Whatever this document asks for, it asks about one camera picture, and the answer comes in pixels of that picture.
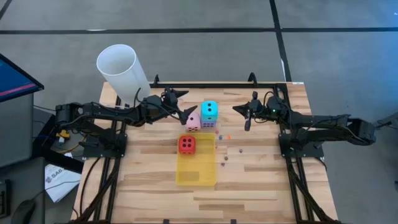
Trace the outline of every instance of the pink die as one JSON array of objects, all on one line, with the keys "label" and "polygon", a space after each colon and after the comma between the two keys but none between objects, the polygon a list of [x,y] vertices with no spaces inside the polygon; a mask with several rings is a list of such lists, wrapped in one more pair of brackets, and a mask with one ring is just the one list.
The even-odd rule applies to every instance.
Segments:
[{"label": "pink die", "polygon": [[192,112],[185,125],[186,131],[198,131],[200,129],[200,116],[196,112]]}]

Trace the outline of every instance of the yellow tray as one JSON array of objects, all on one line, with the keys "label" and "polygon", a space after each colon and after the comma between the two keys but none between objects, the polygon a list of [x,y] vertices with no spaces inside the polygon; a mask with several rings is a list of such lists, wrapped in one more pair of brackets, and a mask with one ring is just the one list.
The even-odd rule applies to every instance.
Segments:
[{"label": "yellow tray", "polygon": [[216,141],[213,133],[185,133],[196,141],[194,155],[182,155],[177,149],[177,185],[214,186],[216,179]]}]

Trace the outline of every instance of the gray floor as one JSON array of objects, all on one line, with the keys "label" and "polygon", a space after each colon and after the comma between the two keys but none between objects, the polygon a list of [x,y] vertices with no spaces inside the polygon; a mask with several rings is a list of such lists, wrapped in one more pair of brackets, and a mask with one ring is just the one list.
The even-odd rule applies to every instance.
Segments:
[{"label": "gray floor", "polygon": [[[276,0],[282,28],[398,26],[398,1]],[[0,30],[272,27],[267,0],[12,0]],[[292,79],[305,82],[315,114],[375,121],[398,111],[398,33],[283,33]],[[112,44],[136,49],[148,79],[284,81],[274,33],[0,35],[0,52],[45,85],[35,104],[96,101],[96,56]],[[346,223],[396,223],[398,138],[369,147],[325,144],[331,190]],[[46,223],[66,222],[76,191],[47,198]]]}]

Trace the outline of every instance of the black cable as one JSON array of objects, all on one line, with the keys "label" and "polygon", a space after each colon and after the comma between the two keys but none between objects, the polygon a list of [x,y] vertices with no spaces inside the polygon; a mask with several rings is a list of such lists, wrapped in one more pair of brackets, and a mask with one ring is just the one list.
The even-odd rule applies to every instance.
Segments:
[{"label": "black cable", "polygon": [[321,123],[321,122],[324,122],[324,121],[333,121],[333,120],[340,119],[340,118],[345,117],[345,116],[349,116],[349,115],[348,115],[348,114],[343,114],[343,115],[340,115],[340,116],[336,116],[335,118],[328,118],[328,119],[319,120],[319,121],[317,121],[317,122],[311,124],[303,133],[298,133],[298,134],[305,134],[310,128],[314,127],[315,125],[317,125],[317,124],[319,124],[319,123]]},{"label": "black cable", "polygon": [[321,162],[322,165],[325,167],[325,170],[328,171],[328,167],[326,166],[325,162],[323,162],[323,161],[321,160],[321,158],[316,157],[315,159],[318,160],[319,162]]},{"label": "black cable", "polygon": [[37,106],[37,105],[33,105],[33,106],[37,107],[37,108],[40,108],[40,109],[43,109],[43,110],[49,110],[49,111],[54,111],[55,112],[55,110],[53,110],[53,109],[48,109],[48,108],[44,108],[42,106]]},{"label": "black cable", "polygon": [[133,108],[133,110],[130,110],[130,109],[120,109],[120,110],[117,110],[117,109],[108,108],[108,107],[102,105],[101,103],[97,103],[97,102],[91,102],[91,104],[94,104],[94,105],[97,105],[97,106],[99,106],[99,107],[102,107],[102,108],[104,108],[105,110],[110,111],[110,112],[112,112],[112,113],[128,114],[128,113],[131,113],[131,112],[134,111],[134,108]]},{"label": "black cable", "polygon": [[43,121],[33,121],[33,122],[42,123],[43,125],[45,125]]},{"label": "black cable", "polygon": [[76,119],[74,119],[74,120],[71,121],[71,122],[61,124],[60,127],[64,127],[64,126],[73,124],[74,122],[78,121],[80,118],[83,118],[83,117],[85,117],[85,116],[87,116],[87,115],[80,115],[79,117],[77,117]]},{"label": "black cable", "polygon": [[[138,98],[137,98],[138,92],[139,92],[140,90],[141,90],[141,88],[139,88],[139,89],[137,90],[137,93],[136,93],[136,97],[135,97],[135,99],[134,99],[134,102],[135,102],[135,100],[137,100],[139,103],[142,103],[142,101],[141,101],[141,100],[138,100]],[[156,106],[156,107],[159,108],[159,109],[164,110],[169,116],[171,116],[172,118],[176,119],[177,121],[180,121],[180,118],[178,118],[178,117],[172,115],[172,114],[171,114],[170,112],[168,112],[164,107],[159,106],[159,105],[156,105],[156,104],[154,104],[154,103],[149,103],[149,102],[146,102],[146,103],[149,104],[149,105],[152,105],[152,106]],[[170,108],[170,109],[172,109],[172,110],[177,110],[177,109],[172,108],[172,107],[170,107],[170,106],[168,106],[168,105],[165,105],[165,106],[167,106],[168,108]]]},{"label": "black cable", "polygon": [[76,181],[65,181],[65,182],[62,182],[61,184],[57,184],[57,185],[55,185],[55,186],[49,187],[49,188],[44,189],[44,190],[40,191],[39,193],[37,193],[34,197],[32,197],[31,200],[35,199],[37,196],[39,196],[41,193],[45,192],[46,190],[50,190],[50,189],[52,189],[52,188],[54,188],[54,187],[58,187],[59,185],[62,185],[62,184],[77,183],[77,182],[79,182],[79,181],[80,181],[80,180],[76,180]]},{"label": "black cable", "polygon": [[79,217],[79,213],[77,213],[76,209],[74,207],[72,207],[73,211],[76,213],[76,218]]},{"label": "black cable", "polygon": [[254,118],[254,122],[259,123],[259,124],[262,124],[262,123],[265,123],[265,122],[268,121],[267,119],[265,119],[264,121],[256,121],[256,119],[257,119],[257,118]]},{"label": "black cable", "polygon": [[91,171],[93,171],[93,168],[94,168],[95,164],[97,164],[97,162],[98,162],[99,160],[100,160],[100,158],[97,158],[97,159],[94,161],[93,165],[91,165],[90,169],[88,170],[86,179],[85,179],[85,181],[84,181],[84,183],[83,183],[83,187],[81,188],[81,194],[80,194],[80,215],[83,213],[83,196],[84,196],[84,193],[85,193],[85,189],[86,189],[86,184],[87,184],[88,177],[90,176]]},{"label": "black cable", "polygon": [[264,99],[263,99],[263,101],[262,101],[262,105],[263,105],[263,106],[266,106],[266,98],[267,98],[268,93],[272,93],[272,94],[275,96],[275,93],[274,93],[273,91],[268,91],[268,92],[266,92],[266,94],[264,95]]},{"label": "black cable", "polygon": [[369,145],[369,143],[368,143],[367,141],[365,141],[365,140],[361,139],[360,137],[356,136],[356,135],[352,132],[352,130],[350,130],[350,128],[344,128],[344,129],[347,130],[349,133],[351,133],[351,135],[352,135],[355,139],[357,139],[357,140],[359,140],[359,141],[361,141],[361,142],[364,142],[364,143],[366,143],[367,145]]},{"label": "black cable", "polygon": [[53,147],[56,147],[57,149],[67,150],[67,149],[61,148],[61,147],[56,146],[56,145],[52,145],[52,146],[53,146]]}]

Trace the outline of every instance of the black metal frame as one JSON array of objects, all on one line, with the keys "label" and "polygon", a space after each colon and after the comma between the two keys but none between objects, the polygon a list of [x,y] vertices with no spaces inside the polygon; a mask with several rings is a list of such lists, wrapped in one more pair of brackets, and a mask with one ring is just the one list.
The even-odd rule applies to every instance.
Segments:
[{"label": "black metal frame", "polygon": [[[247,83],[161,83],[159,80],[159,76],[156,75],[155,80],[153,83],[150,84],[151,88],[165,88],[165,87],[171,87],[171,88],[271,88],[273,92],[275,93],[276,96],[279,96],[279,92],[282,92],[283,94],[283,99],[286,101],[286,103],[290,106],[290,101],[289,101],[289,93],[287,89],[286,83],[258,83],[257,78],[255,74],[250,73],[249,79]],[[120,98],[118,97],[116,100],[116,105],[120,105]],[[116,122],[112,123],[112,128],[116,129]],[[126,124],[122,123],[122,128],[121,128],[121,133],[125,133],[126,130]],[[286,133],[286,129],[283,124],[280,125],[280,132]],[[103,220],[100,220],[100,212],[101,212],[101,202],[102,202],[102,197],[104,193],[107,191],[109,187],[111,187],[109,198],[108,198],[108,207],[106,209],[106,220],[105,222],[110,223],[111,217],[112,217],[112,211],[113,211],[113,205],[114,205],[114,198],[115,198],[115,192],[116,192],[116,185],[118,181],[118,172],[119,172],[119,166],[120,166],[120,160],[121,158],[115,159],[114,167],[112,169],[111,174],[108,176],[108,169],[109,169],[109,158],[105,158],[104,165],[103,165],[103,171],[101,175],[101,183],[100,187],[98,189],[98,194],[91,203],[94,205],[97,201],[99,201],[99,205],[96,208],[93,208],[91,205],[87,208],[90,211],[93,211],[95,209],[94,213],[94,222],[99,223],[103,222]],[[311,196],[310,192],[308,191],[308,186],[307,186],[307,180],[305,178],[305,171],[304,171],[304,165],[302,162],[301,158],[296,158],[296,163],[297,163],[297,169],[298,169],[298,175],[296,174],[296,171],[294,170],[293,167],[293,162],[292,158],[290,157],[285,157],[286,160],[286,166],[287,166],[287,172],[289,175],[289,185],[290,185],[290,191],[292,194],[292,202],[294,206],[294,212],[295,212],[295,219],[297,223],[301,224],[314,224],[314,223],[319,223],[319,224],[331,224],[331,223],[340,223],[339,221],[333,220],[329,216],[325,214],[325,212],[319,207],[319,205],[316,203],[316,201],[313,199]],[[301,208],[299,204],[299,195],[297,193],[297,188],[300,190],[302,193],[304,199],[305,199],[305,209],[307,211],[307,217],[308,220],[304,220],[302,218],[301,214]],[[314,215],[315,213],[317,217],[320,219],[320,221],[315,221]],[[165,219],[163,223],[169,223],[168,219]],[[237,223],[237,220],[231,220],[231,223]]]}]

